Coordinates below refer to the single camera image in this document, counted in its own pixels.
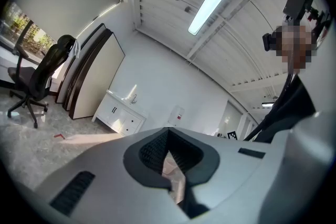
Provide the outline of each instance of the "office chair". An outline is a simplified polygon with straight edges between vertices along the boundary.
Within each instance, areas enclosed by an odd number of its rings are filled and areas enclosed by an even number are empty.
[[[33,113],[33,109],[31,108],[32,104],[42,106],[45,112],[48,111],[48,104],[42,104],[38,101],[42,100],[48,95],[49,90],[46,89],[46,84],[49,77],[52,76],[55,70],[67,60],[69,52],[74,44],[75,39],[70,35],[61,36],[58,39],[57,44],[52,45],[48,50],[37,69],[33,67],[21,67],[22,59],[27,59],[28,54],[20,45],[16,45],[15,48],[19,52],[19,60],[17,62],[16,68],[8,68],[8,74],[15,82],[15,89],[23,91],[26,96],[23,97],[20,94],[10,90],[10,97],[15,95],[21,100],[8,110],[7,116],[9,118],[12,117],[13,110],[17,109],[21,105],[23,107],[27,106],[30,114],[34,119],[34,128],[37,128],[37,120]]]

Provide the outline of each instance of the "white cabinet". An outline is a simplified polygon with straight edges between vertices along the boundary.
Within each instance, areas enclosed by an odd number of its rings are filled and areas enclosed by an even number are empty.
[[[124,101],[115,93],[107,90],[92,121],[99,118],[103,123],[123,135],[137,133],[148,113],[136,104]]]

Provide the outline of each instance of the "white ceiling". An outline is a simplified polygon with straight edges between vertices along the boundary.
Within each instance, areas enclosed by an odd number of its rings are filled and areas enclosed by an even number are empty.
[[[262,35],[281,25],[287,0],[223,0],[193,36],[187,30],[203,1],[133,0],[136,28],[199,67],[260,121],[267,114],[261,103],[280,94],[287,72],[265,52]]]

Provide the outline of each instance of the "gray floor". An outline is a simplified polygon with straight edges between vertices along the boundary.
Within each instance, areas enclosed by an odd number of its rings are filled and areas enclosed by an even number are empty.
[[[38,129],[35,129],[27,108],[20,107],[12,112],[11,119],[7,117],[6,111],[18,101],[17,97],[9,97],[7,89],[0,89],[1,158],[12,177],[31,189],[35,189],[50,173],[97,144],[97,141],[88,144],[86,140],[84,143],[72,140],[73,144],[61,144],[63,139],[54,138],[54,135],[62,134],[66,138],[63,142],[71,141],[74,136],[102,136],[97,134],[108,134],[106,136],[111,140],[121,137],[99,120],[92,123],[91,117],[72,120],[51,96],[43,99],[49,103],[48,112],[33,105],[38,122]]]

